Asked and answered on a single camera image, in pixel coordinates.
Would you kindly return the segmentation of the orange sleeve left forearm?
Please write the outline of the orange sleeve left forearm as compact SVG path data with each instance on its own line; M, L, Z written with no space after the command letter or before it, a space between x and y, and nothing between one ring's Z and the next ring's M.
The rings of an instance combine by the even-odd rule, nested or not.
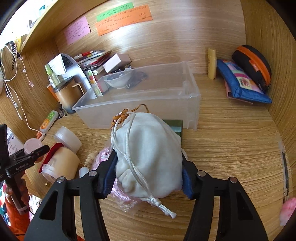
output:
M29 194L28 189L26 187L27 195L21 197L21 200L24 202L24 204L29 204ZM28 229L28 226L30 225L30 216L29 213L25 214L19 214L18 210L15 207L14 202L12 201L11 196L7 197L6 192L5 193L5 204L7 209L7 214L10 219L10 230L13 232L15 236L17 236L18 240L24 240L26 231Z

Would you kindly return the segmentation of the left hand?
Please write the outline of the left hand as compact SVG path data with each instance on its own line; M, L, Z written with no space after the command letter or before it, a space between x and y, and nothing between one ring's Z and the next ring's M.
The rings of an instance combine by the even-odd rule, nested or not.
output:
M27 195L27 192L26 192L26 181L25 179L21 179L20 182L17 184L17 187L18 187L18 190L21 194L21 196L26 196ZM12 196L12 194L14 193L13 192L13 189L11 188L11 186L9 184L6 183L6 196L7 197L10 197Z

